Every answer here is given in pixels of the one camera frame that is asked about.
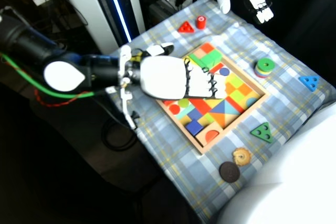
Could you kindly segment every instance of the blue circle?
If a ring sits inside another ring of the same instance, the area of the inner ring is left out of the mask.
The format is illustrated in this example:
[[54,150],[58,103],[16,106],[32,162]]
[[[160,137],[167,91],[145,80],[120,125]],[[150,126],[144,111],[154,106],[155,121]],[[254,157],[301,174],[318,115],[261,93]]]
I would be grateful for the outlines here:
[[228,70],[227,68],[221,68],[219,73],[222,75],[222,76],[228,76],[230,74],[230,70]]
[[257,99],[254,98],[254,97],[251,97],[251,98],[247,99],[247,101],[246,101],[246,105],[247,105],[247,107],[251,107],[251,105],[252,105],[253,103],[255,103],[256,101],[257,101]]

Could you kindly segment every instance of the red cylinder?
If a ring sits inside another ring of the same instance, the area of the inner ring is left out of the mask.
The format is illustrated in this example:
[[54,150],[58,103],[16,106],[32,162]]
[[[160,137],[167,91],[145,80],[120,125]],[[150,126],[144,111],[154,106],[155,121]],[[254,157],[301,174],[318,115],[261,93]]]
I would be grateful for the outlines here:
[[206,17],[205,16],[198,16],[196,20],[196,27],[198,29],[204,29],[206,24]]

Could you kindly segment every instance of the red triangle toy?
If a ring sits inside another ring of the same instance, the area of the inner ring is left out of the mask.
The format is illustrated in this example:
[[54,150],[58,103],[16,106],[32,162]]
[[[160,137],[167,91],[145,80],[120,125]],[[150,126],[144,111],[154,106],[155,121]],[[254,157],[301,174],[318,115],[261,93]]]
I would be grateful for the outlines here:
[[179,33],[193,33],[194,29],[193,27],[189,24],[188,21],[184,22],[182,26],[178,29]]

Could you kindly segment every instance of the tablecloth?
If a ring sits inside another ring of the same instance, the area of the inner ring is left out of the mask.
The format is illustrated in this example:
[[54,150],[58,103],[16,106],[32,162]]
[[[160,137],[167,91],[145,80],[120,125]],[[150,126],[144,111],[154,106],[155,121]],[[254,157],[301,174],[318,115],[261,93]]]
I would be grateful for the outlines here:
[[[199,15],[207,18],[204,30],[195,27]],[[195,27],[195,33],[177,32],[186,20]],[[320,78],[317,90],[311,92],[298,78],[316,75],[315,72],[234,13],[222,14],[214,0],[193,3],[129,45],[146,49],[163,42],[174,43],[171,55],[175,57],[182,57],[202,43],[210,42],[271,93],[260,108],[201,155],[153,98],[146,96],[139,87],[131,89],[134,97],[129,102],[129,110],[140,115],[136,131],[139,139],[200,219],[209,222],[315,110],[336,99],[336,90]],[[253,73],[256,61],[262,57],[269,57],[276,63],[266,79]],[[117,94],[111,98],[120,106]],[[271,144],[250,134],[264,122],[270,125],[274,138]],[[223,162],[233,160],[232,152],[237,147],[247,148],[253,156],[249,165],[240,168],[239,180],[229,184],[221,179],[218,169]]]

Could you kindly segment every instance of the green cable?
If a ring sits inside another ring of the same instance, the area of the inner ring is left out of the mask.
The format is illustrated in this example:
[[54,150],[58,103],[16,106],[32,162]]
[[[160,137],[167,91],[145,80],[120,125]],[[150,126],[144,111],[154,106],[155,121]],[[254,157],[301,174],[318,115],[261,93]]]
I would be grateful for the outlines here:
[[4,59],[18,72],[19,75],[21,75],[26,81],[28,81],[31,85],[33,85],[35,88],[38,90],[52,96],[52,97],[58,97],[58,98],[63,98],[63,99],[72,99],[75,97],[78,98],[86,98],[86,97],[92,97],[94,96],[94,92],[88,92],[85,94],[81,94],[78,96],[78,94],[61,94],[61,93],[56,93],[53,92],[44,86],[42,86],[40,83],[35,81],[32,77],[30,77],[28,74],[26,74],[24,71],[21,70],[21,68],[7,55],[2,54]]

